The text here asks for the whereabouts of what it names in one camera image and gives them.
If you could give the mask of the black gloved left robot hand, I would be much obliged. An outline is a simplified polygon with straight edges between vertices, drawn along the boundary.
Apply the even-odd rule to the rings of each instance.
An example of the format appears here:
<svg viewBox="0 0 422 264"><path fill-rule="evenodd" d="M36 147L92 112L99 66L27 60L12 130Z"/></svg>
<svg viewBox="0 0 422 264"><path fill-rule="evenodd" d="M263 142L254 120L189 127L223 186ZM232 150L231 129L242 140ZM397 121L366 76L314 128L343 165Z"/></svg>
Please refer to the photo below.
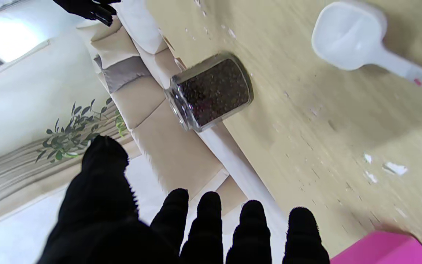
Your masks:
<svg viewBox="0 0 422 264"><path fill-rule="evenodd" d="M253 199L242 206L225 254L217 192L201 196L184 242L189 192L171 191L151 224L145 224L125 177L128 164L127 152L111 137L98 135L91 141L39 264L272 263L271 232L261 202Z"/></svg>

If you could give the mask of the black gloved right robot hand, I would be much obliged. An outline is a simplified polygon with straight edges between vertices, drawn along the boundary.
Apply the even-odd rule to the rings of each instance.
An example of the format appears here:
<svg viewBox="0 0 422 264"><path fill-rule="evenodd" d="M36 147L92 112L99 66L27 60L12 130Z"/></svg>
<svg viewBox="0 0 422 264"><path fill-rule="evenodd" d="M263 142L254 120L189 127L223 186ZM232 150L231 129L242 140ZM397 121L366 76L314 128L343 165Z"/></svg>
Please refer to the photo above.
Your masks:
<svg viewBox="0 0 422 264"><path fill-rule="evenodd" d="M98 20L107 27L113 23L113 16L117 15L114 3L120 0L54 0L54 2L70 14L87 20Z"/></svg>

